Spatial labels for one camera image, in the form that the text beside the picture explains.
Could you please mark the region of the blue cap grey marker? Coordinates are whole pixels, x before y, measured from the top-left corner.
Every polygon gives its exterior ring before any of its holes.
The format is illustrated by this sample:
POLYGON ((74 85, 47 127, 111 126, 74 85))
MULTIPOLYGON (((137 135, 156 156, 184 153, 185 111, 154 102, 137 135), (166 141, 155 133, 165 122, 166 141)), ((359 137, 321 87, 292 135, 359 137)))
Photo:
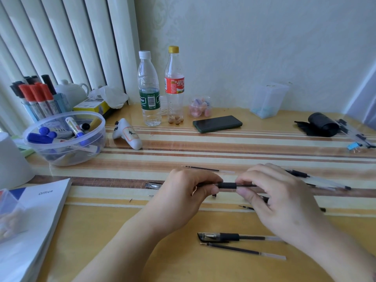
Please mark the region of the blue cap grey marker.
POLYGON ((48 128, 48 127, 41 127, 39 128, 39 133, 44 136, 48 136, 52 139, 54 138, 72 138, 73 132, 71 130, 63 129, 63 128, 48 128))

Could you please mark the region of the green label water bottle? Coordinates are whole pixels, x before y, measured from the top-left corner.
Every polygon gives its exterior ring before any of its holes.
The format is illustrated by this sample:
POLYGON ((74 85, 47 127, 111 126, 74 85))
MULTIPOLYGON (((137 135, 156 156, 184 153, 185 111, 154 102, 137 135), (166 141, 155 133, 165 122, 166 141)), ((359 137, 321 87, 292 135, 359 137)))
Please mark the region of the green label water bottle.
POLYGON ((147 126, 155 127, 162 121, 158 76, 150 51, 139 51, 139 58, 138 88, 143 120, 147 126))

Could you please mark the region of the yellow box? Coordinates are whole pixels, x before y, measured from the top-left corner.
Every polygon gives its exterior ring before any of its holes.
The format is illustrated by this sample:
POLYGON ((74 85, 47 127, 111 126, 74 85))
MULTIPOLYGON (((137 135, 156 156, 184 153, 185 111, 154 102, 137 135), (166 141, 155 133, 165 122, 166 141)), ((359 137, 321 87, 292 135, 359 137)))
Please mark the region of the yellow box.
POLYGON ((88 98, 73 107, 73 111, 89 111, 99 113, 101 115, 105 114, 109 110, 109 105, 100 97, 96 99, 88 98))

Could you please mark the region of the clear square plastic container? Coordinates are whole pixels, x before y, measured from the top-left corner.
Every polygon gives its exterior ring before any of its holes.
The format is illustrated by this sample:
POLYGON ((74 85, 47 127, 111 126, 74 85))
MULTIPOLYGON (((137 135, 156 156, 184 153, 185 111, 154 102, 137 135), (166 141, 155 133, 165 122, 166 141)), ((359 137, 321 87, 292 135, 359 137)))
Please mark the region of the clear square plastic container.
POLYGON ((276 116, 289 90, 289 85, 279 83, 257 85, 252 96, 250 112, 261 119, 276 116))

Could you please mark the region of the red label yellow cap bottle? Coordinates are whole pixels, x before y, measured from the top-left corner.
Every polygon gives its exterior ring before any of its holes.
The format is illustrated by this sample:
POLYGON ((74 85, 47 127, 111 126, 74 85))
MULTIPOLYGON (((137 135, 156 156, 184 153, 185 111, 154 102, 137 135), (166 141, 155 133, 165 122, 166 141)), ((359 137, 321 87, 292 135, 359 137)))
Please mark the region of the red label yellow cap bottle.
POLYGON ((183 98, 185 77, 178 46, 168 47, 169 58, 164 72, 167 97, 167 116, 170 124, 179 125, 184 121, 183 98))

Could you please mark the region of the white vertical blinds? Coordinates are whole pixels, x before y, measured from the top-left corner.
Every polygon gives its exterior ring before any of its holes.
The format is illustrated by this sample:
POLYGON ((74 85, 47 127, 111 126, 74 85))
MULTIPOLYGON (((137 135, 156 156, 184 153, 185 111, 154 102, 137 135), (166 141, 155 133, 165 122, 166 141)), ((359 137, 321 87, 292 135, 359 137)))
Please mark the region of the white vertical blinds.
POLYGON ((10 88, 25 76, 114 86, 138 103, 138 50, 134 0, 0 0, 0 132, 33 123, 10 88))

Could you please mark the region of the person's right hand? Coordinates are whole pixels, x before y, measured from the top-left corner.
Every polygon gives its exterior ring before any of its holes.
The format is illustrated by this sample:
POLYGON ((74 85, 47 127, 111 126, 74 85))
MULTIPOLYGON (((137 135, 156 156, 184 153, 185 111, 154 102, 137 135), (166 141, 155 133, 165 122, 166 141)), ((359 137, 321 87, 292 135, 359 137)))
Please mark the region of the person's right hand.
POLYGON ((235 181, 253 183, 269 195, 266 211, 256 213, 271 232, 293 246, 309 228, 328 222, 306 183, 279 166, 255 165, 235 181))

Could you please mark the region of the white paperback book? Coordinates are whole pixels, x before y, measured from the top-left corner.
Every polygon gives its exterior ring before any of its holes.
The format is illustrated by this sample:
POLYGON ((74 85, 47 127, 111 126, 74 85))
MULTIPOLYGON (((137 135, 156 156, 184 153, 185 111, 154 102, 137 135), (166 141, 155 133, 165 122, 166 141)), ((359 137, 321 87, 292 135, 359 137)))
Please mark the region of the white paperback book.
POLYGON ((36 282, 71 188, 71 179, 23 187, 27 232, 0 244, 0 282, 36 282))

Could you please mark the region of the clear round plastic bowl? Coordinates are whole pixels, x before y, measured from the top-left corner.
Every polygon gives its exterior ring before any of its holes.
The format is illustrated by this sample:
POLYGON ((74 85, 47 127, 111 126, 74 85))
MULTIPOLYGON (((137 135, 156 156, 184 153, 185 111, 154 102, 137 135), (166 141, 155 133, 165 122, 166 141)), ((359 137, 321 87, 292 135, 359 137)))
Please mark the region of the clear round plastic bowl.
POLYGON ((94 158, 104 149, 106 143, 105 119, 101 114, 89 111, 60 113, 31 125, 23 132, 23 140, 27 146, 52 165, 80 164, 94 158), (65 121, 66 117, 74 118, 78 125, 89 123, 91 128, 88 132, 84 132, 85 136, 81 138, 76 138, 73 134, 72 138, 55 138, 51 144, 33 144, 26 140, 29 133, 39 133, 41 127, 71 130, 65 121), (79 144, 80 139, 87 139, 90 144, 83 147, 79 144))

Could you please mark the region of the pale curtain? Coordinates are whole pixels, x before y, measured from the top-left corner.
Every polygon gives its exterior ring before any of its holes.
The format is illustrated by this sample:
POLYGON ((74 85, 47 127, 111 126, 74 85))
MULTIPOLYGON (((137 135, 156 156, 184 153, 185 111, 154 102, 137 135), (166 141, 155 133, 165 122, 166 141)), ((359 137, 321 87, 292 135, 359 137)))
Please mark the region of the pale curtain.
POLYGON ((376 60, 342 113, 376 131, 376 60))

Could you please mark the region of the crumpled clear plastic bag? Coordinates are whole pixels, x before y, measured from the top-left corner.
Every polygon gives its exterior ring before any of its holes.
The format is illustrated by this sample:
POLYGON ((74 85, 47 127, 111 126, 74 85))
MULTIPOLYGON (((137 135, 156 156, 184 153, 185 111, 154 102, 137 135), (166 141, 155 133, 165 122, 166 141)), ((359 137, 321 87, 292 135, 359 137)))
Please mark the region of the crumpled clear plastic bag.
POLYGON ((102 86, 88 93, 89 99, 103 99, 110 108, 121 109, 129 100, 129 96, 120 89, 102 86))

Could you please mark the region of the person's left forearm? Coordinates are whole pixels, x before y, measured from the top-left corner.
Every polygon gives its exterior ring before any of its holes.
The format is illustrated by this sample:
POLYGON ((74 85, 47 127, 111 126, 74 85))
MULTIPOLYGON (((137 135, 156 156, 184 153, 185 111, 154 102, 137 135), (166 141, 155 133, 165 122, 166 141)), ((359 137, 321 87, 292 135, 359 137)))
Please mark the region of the person's left forearm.
POLYGON ((72 282, 137 282, 157 244, 174 230, 146 208, 139 211, 72 282))

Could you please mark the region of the black grip gel pen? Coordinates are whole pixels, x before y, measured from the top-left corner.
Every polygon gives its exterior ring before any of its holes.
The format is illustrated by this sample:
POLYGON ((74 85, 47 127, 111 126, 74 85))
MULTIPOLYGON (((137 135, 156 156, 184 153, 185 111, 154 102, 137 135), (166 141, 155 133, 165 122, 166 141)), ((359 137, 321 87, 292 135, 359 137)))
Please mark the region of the black grip gel pen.
MULTIPOLYGON (((163 183, 163 184, 152 183, 152 182, 145 183, 145 187, 148 188, 148 189, 160 189, 163 185, 165 185, 165 183, 163 183)), ((244 188, 258 187, 255 184, 239 184, 239 183, 226 183, 226 182, 219 182, 219 183, 209 182, 209 183, 197 183, 197 184, 191 183, 191 182, 174 182, 174 183, 170 184, 170 182, 168 182, 167 185, 190 186, 192 191, 197 191, 199 189, 203 189, 204 186, 207 186, 207 185, 216 186, 215 188, 217 188, 217 189, 237 189, 239 187, 244 187, 244 188)))

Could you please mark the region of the white gun-shaped toy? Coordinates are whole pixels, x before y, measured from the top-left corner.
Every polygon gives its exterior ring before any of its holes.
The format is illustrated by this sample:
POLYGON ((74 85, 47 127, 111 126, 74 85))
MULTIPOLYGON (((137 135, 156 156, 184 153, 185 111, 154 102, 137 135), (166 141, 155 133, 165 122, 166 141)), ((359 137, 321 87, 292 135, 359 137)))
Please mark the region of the white gun-shaped toy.
POLYGON ((131 124, 125 119, 121 118, 115 122, 115 128, 112 133, 113 139, 122 138, 134 150, 140 150, 143 147, 142 141, 137 135, 131 124))

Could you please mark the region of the black smartphone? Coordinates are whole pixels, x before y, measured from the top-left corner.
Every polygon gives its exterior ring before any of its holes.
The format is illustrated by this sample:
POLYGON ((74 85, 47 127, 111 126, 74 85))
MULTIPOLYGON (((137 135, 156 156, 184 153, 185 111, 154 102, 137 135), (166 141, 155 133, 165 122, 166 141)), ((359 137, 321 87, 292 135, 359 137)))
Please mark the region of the black smartphone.
POLYGON ((232 115, 193 121, 199 133, 210 133, 242 126, 242 122, 232 115))

